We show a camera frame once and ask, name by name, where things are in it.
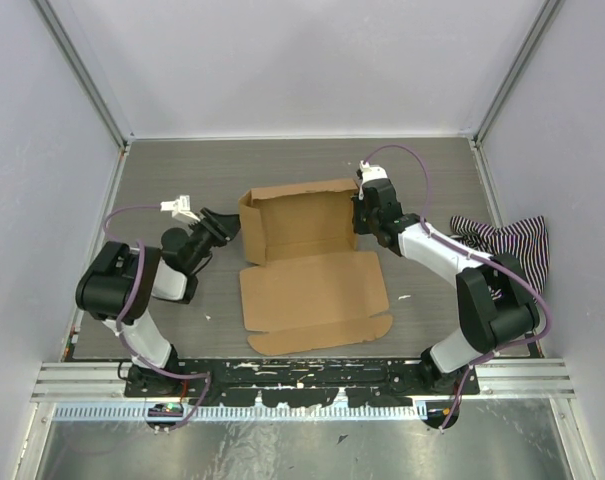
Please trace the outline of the brown cardboard box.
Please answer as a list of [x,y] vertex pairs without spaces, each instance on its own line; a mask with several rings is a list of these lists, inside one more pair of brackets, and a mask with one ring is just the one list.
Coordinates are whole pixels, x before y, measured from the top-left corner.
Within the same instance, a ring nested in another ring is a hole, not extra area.
[[353,231],[354,180],[259,187],[238,201],[250,347],[281,356],[375,341],[393,324],[379,257]]

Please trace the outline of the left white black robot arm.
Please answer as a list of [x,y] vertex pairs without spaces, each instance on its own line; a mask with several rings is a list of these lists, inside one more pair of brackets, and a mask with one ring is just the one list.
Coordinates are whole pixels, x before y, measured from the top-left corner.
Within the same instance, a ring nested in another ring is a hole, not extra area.
[[221,214],[208,208],[195,213],[188,198],[140,210],[168,213],[185,226],[166,230],[158,247],[139,242],[135,248],[113,237],[113,218],[132,206],[117,209],[103,221],[109,240],[79,280],[77,307],[113,332],[131,356],[125,381],[137,390],[163,397],[176,394],[204,374],[185,374],[176,347],[159,331],[152,318],[151,299],[188,304],[193,299],[199,273],[208,266],[213,250],[231,242],[240,232],[237,214]]

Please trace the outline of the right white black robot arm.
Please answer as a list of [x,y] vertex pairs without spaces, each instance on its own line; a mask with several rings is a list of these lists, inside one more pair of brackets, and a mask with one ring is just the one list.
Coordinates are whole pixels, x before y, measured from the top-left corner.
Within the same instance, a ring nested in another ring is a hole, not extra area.
[[477,252],[443,236],[418,215],[405,214],[387,178],[363,181],[352,202],[357,234],[373,235],[380,246],[455,288],[458,327],[420,356],[419,371],[429,392],[448,392],[459,369],[539,325],[533,293],[523,285],[524,272],[513,255]]

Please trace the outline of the striped purple cloth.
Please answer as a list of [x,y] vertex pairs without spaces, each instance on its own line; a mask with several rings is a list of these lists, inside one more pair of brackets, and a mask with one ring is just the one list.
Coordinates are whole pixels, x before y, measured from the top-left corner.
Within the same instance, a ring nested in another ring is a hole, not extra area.
[[543,216],[526,218],[504,227],[453,216],[452,237],[467,247],[493,256],[515,256],[529,284],[538,294],[544,292],[550,268],[548,230]]

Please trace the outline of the left aluminium corner post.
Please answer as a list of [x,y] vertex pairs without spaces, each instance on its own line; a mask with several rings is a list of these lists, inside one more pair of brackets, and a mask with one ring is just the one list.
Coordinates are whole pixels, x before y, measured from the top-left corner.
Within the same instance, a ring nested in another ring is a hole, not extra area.
[[45,0],[34,0],[31,1],[31,4],[49,31],[49,34],[56,43],[67,65],[70,67],[73,75],[79,82],[84,94],[87,96],[97,113],[98,118],[106,127],[111,138],[121,150],[126,149],[129,145],[129,140],[117,125],[110,107],[100,93],[98,85],[92,78],[85,62],[74,45],[71,36],[55,11],[55,8],[50,1]]

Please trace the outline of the aluminium corner post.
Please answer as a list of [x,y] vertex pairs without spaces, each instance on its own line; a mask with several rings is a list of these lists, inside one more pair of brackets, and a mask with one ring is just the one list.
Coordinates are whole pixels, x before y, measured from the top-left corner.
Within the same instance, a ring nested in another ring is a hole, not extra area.
[[55,11],[55,8],[50,1],[45,0],[34,0],[31,1],[31,4],[49,31],[49,34],[56,43],[67,65],[70,67],[73,75],[79,82],[84,94],[87,96],[97,113],[98,118],[106,127],[111,138],[121,150],[126,149],[129,145],[129,140],[117,125],[110,107],[100,93],[98,85],[92,78],[85,62],[74,45],[71,36]]
[[546,32],[551,27],[564,4],[563,0],[545,0],[542,2],[479,127],[471,137],[472,143],[476,148],[480,148],[486,140],[504,105],[516,88]]

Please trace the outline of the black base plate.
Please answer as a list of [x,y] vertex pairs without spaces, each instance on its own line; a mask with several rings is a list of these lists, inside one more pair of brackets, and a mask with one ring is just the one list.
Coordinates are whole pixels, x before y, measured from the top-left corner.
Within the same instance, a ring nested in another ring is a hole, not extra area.
[[430,384],[421,366],[404,358],[191,359],[179,362],[178,372],[192,378],[167,378],[136,365],[126,373],[118,367],[117,378],[127,398],[180,396],[193,405],[203,395],[206,407],[327,407],[341,394],[350,408],[400,407],[412,405],[414,396],[479,392],[473,374],[464,385],[462,370]]

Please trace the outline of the aluminium front rail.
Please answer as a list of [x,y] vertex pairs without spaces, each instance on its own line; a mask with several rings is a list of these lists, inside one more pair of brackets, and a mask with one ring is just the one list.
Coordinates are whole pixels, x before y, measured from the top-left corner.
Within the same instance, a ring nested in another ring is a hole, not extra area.
[[[45,363],[38,374],[31,400],[70,402],[127,398],[125,382],[117,378],[118,367],[126,373],[131,363]],[[476,376],[479,386],[475,395],[500,398],[575,396],[565,364],[559,359],[495,359],[476,366],[468,377],[471,374]]]

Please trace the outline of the right aluminium corner post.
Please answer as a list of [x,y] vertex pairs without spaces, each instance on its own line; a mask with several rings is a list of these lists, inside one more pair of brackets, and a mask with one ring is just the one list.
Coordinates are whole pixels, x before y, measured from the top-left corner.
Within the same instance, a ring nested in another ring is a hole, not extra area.
[[564,4],[563,0],[545,0],[542,2],[479,127],[471,137],[472,143],[476,148],[480,148],[486,140],[504,105],[516,88],[546,32],[551,27]]

